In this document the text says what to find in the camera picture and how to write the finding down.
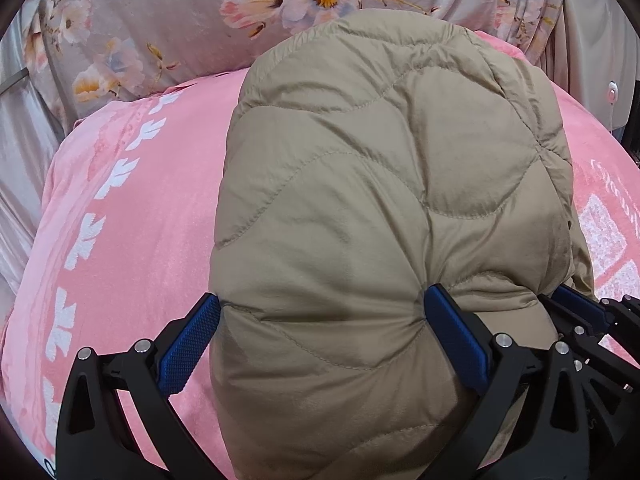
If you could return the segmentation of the silver satin curtain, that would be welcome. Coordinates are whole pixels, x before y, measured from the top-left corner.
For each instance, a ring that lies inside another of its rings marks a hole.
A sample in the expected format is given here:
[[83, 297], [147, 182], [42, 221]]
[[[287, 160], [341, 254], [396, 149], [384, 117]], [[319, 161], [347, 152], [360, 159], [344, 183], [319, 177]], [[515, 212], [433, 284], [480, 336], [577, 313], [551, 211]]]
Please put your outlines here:
[[1, 318], [13, 307], [41, 218], [51, 159], [63, 140], [34, 78], [47, 66], [38, 11], [17, 12], [1, 38]]

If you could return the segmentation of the khaki quilted puffer jacket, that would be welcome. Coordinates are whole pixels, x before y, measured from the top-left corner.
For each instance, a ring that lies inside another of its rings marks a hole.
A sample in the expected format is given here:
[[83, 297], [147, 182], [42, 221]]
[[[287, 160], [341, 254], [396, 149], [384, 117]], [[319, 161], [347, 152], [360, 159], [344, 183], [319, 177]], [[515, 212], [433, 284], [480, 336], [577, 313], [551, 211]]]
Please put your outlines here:
[[228, 132], [210, 372], [241, 479], [413, 479], [473, 407], [424, 318], [441, 284], [545, 349], [594, 292], [547, 76], [477, 34], [361, 10], [247, 73]]

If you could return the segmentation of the grey floral quilt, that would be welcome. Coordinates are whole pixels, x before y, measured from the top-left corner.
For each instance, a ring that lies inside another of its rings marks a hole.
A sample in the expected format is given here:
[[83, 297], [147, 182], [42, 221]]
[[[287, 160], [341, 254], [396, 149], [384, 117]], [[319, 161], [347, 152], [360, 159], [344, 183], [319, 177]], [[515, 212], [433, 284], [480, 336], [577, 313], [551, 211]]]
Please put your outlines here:
[[64, 129], [133, 101], [249, 66], [280, 41], [364, 9], [418, 12], [482, 30], [536, 61], [563, 0], [26, 0], [26, 65]]

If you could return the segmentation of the pink bow-print blanket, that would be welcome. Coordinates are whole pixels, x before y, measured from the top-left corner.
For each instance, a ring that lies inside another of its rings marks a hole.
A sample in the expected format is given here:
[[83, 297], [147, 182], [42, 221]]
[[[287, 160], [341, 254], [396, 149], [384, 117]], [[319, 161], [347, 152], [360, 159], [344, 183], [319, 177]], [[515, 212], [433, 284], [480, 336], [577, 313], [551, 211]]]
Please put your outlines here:
[[[230, 122], [249, 71], [107, 104], [84, 119], [54, 156], [35, 246], [1, 345], [2, 399], [54, 478], [58, 416], [81, 348], [120, 353], [142, 338], [155, 339], [206, 292], [219, 300], [216, 331], [221, 326], [222, 303], [209, 286], [210, 259]], [[639, 300], [639, 169], [583, 107], [552, 87], [592, 266], [594, 292], [585, 296]], [[216, 411], [214, 336], [169, 402], [220, 470], [218, 479], [241, 479]], [[129, 392], [118, 396], [143, 456], [160, 465]], [[527, 400], [521, 396], [511, 406], [485, 465], [514, 443]], [[589, 460], [586, 479], [638, 474], [639, 457]]]

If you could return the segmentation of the beige pleated curtain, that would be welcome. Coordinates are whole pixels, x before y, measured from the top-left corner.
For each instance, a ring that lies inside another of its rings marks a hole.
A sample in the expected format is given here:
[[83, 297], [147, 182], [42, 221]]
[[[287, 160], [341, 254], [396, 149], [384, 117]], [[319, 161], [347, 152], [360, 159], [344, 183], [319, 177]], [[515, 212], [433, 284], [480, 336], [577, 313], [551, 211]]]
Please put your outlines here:
[[617, 0], [564, 0], [537, 65], [623, 137], [639, 79], [639, 37]]

